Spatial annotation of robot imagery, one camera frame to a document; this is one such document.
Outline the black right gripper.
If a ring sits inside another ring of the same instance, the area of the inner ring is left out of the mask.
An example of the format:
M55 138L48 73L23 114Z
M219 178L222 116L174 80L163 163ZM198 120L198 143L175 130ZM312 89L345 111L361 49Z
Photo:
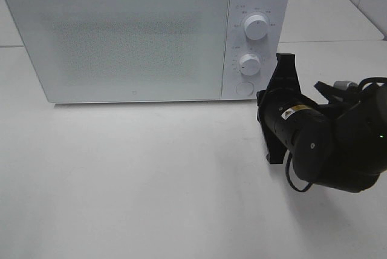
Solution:
M283 164L287 148L273 132L290 132L285 119L289 115L290 96L301 96L301 86L293 53L277 53L277 66L265 91L258 99L258 120L267 147L266 159L271 165Z

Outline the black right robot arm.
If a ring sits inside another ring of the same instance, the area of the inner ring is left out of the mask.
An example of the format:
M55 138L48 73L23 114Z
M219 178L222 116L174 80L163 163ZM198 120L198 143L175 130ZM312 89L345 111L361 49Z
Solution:
M270 164L284 164L308 186L357 193L386 171L386 79L317 82L318 104L301 92L295 56L279 53L257 98Z

